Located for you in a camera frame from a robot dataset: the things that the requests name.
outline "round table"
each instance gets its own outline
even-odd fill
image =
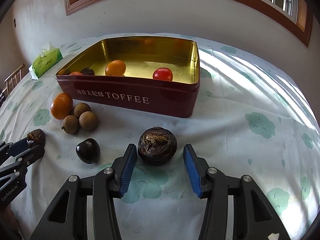
[[[27,188],[12,202],[24,236],[31,236],[70,175],[95,175],[122,156],[129,143],[137,145],[146,129],[161,126],[176,136],[177,152],[159,167],[147,166],[138,157],[128,192],[115,199],[123,239],[198,238],[206,200],[192,192],[182,158],[186,144],[192,144],[199,157],[228,176],[252,176],[289,236],[300,239],[319,207],[319,126],[294,81],[250,53],[200,38],[152,34],[197,42],[201,88],[193,115],[183,119],[88,103],[98,115],[97,128],[81,129],[75,135],[61,130],[62,121],[50,113],[52,101],[62,92],[56,72],[102,39],[132,35],[148,34],[104,35],[54,44],[64,58],[39,80],[27,74],[0,108],[0,141],[16,142],[36,128],[46,134],[44,157],[28,168]],[[76,145],[86,138],[100,144],[98,163],[83,163],[76,155]],[[92,198],[88,198],[87,216],[88,239],[94,239]],[[227,239],[232,238],[230,223]]]

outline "red cherry tomato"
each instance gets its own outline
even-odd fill
[[[154,71],[152,75],[153,79],[172,81],[173,75],[172,71],[169,68],[161,67]]]

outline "red tin box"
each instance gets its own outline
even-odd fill
[[[124,76],[106,76],[113,60],[126,64]],[[95,76],[69,75],[89,67]],[[153,72],[170,68],[173,81],[152,79]],[[200,88],[196,42],[184,39],[134,36],[97,42],[60,69],[57,81],[73,99],[140,111],[189,117]]]

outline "wall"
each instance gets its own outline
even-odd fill
[[[4,80],[24,63],[17,44],[12,19],[12,9],[0,24],[0,88],[5,87]]]
[[[64,0],[16,0],[15,33],[26,63],[49,40],[60,45],[109,33],[178,33],[218,41],[248,52],[288,73],[320,120],[318,54],[314,19],[309,48],[267,16],[231,0],[104,0],[66,16]]]

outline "silver bolt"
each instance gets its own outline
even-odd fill
[[[78,177],[77,177],[76,175],[72,175],[72,176],[69,177],[69,181],[70,181],[70,182],[74,182],[74,181],[76,181],[77,179],[78,179]]]
[[[244,175],[243,176],[243,180],[246,181],[246,182],[250,182],[251,181],[251,177],[248,176],[248,175]]]
[[[105,168],[103,171],[104,174],[110,174],[112,172],[113,172],[113,168]]]
[[[208,169],[208,172],[211,173],[211,174],[216,174],[218,171],[217,171],[216,168],[210,167],[210,168]]]

